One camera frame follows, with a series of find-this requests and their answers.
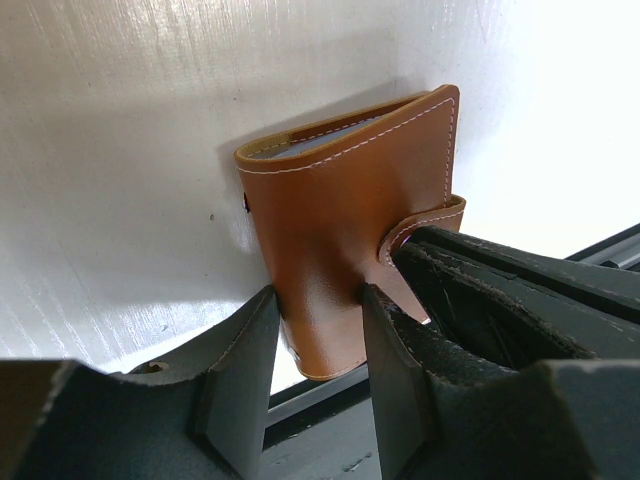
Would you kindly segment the brown leather card holder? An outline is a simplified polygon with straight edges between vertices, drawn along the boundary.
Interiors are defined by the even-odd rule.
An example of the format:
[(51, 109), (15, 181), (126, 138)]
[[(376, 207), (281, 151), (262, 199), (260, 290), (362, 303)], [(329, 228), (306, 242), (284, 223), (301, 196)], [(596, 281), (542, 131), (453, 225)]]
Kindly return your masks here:
[(393, 253), (421, 227), (458, 230), (459, 89), (443, 85), (247, 143), (234, 157), (299, 372), (326, 381), (366, 359), (361, 289), (426, 313)]

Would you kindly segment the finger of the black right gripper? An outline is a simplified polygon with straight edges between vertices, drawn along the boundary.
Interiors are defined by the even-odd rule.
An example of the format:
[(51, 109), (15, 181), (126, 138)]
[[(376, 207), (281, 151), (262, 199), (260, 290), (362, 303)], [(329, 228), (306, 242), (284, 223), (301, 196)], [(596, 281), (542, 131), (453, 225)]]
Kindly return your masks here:
[(639, 316), (618, 318), (409, 242), (393, 259), (439, 331), (490, 362), (521, 370), (541, 360), (639, 357)]
[(525, 252), (435, 226), (409, 243), (470, 260), (576, 300), (618, 318), (639, 316), (639, 273)]

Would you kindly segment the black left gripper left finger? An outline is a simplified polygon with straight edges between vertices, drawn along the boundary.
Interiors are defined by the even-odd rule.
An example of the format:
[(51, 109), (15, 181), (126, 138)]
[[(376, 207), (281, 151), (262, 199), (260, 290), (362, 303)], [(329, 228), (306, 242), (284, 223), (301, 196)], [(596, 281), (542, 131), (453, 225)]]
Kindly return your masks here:
[(272, 288), (129, 374), (1, 365), (5, 479), (253, 479), (279, 333)]

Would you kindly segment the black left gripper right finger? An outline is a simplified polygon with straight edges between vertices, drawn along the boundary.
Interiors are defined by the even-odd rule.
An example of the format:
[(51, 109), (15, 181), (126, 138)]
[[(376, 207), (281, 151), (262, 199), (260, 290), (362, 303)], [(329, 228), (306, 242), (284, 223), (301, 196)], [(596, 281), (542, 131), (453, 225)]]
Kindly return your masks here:
[(548, 365), (483, 360), (371, 284), (363, 322), (383, 478), (597, 478)]

